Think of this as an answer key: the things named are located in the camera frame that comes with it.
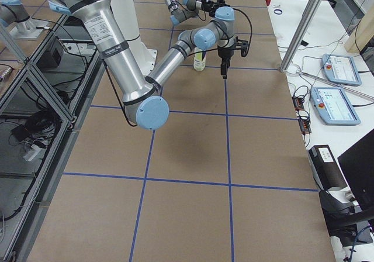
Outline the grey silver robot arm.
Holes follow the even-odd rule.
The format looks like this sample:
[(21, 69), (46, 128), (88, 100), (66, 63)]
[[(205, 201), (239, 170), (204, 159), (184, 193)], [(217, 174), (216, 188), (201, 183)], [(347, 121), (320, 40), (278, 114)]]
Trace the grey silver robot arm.
[(238, 42), (234, 35), (234, 9), (223, 1), (184, 0), (184, 10), (179, 9), (176, 0), (164, 1), (174, 24), (199, 11), (209, 12), (212, 19), (206, 26), (182, 32), (164, 58), (150, 71), (144, 71), (141, 62), (148, 50), (139, 38), (133, 0), (49, 0), (52, 10), (83, 22), (105, 67), (122, 90), (122, 110), (127, 121), (148, 130), (156, 130), (167, 121), (169, 106), (158, 93), (195, 48), (206, 51), (216, 46), (223, 65), (221, 74), (226, 76)]
[(190, 19), (200, 18), (199, 12), (208, 13), (209, 16), (214, 17), (216, 11), (228, 6), (224, 0), (164, 0), (171, 14), (170, 20), (174, 26)]

